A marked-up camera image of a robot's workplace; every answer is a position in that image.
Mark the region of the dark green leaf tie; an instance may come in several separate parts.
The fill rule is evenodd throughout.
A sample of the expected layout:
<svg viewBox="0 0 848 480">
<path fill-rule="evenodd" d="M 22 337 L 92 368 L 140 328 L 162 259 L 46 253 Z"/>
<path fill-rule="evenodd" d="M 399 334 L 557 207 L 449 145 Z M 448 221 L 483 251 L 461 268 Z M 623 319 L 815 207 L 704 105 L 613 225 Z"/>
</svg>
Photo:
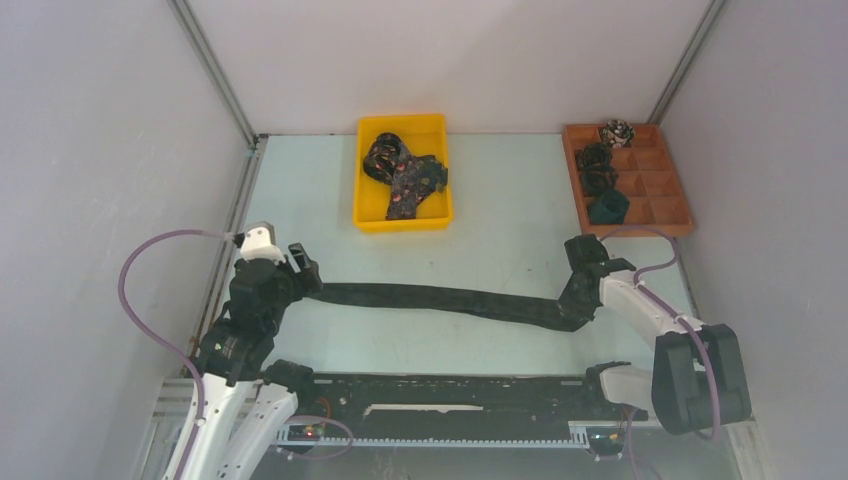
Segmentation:
<svg viewBox="0 0 848 480">
<path fill-rule="evenodd" d="M 326 283 L 311 299 L 344 306 L 436 310 L 566 332 L 557 299 L 385 283 Z"/>
</svg>

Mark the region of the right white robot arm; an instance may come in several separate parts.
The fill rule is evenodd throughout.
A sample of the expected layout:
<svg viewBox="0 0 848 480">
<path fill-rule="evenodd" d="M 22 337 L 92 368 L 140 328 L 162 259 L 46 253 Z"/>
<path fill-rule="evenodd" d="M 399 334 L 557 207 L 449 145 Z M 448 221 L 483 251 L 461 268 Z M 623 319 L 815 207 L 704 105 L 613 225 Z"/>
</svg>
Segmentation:
<svg viewBox="0 0 848 480">
<path fill-rule="evenodd" d="M 649 370 L 623 363 L 603 367 L 581 392 L 585 411 L 606 418 L 620 405 L 654 416 L 672 435 L 716 434 L 753 414 L 739 341 L 725 324 L 706 324 L 671 305 L 645 281 L 654 266 L 613 258 L 594 234 L 564 248 L 572 274 L 559 303 L 590 319 L 599 308 L 616 312 L 653 351 Z"/>
</svg>

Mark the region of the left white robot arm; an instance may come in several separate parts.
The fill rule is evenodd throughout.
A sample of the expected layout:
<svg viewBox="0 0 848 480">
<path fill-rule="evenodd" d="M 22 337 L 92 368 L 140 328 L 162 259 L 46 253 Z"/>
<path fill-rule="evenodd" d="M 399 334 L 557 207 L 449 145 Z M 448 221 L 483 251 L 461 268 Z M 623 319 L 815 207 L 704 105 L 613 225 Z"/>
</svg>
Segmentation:
<svg viewBox="0 0 848 480">
<path fill-rule="evenodd" d="M 167 479 L 246 478 L 275 431 L 316 403 L 313 370 L 291 361 L 264 364 L 287 308 L 323 283 L 319 265 L 300 243 L 242 244 L 229 298 L 203 336 L 194 366 L 201 374 Z"/>
</svg>

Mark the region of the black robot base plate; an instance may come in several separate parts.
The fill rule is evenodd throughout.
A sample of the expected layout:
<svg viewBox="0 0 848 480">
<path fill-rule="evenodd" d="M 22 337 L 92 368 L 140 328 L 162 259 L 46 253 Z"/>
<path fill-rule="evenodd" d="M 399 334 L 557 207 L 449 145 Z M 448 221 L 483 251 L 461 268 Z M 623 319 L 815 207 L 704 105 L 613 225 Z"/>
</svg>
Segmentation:
<svg viewBox="0 0 848 480">
<path fill-rule="evenodd" d="M 578 428 L 624 427 L 627 409 L 582 376 L 317 373 L 298 415 L 323 439 L 366 443 L 566 443 Z"/>
</svg>

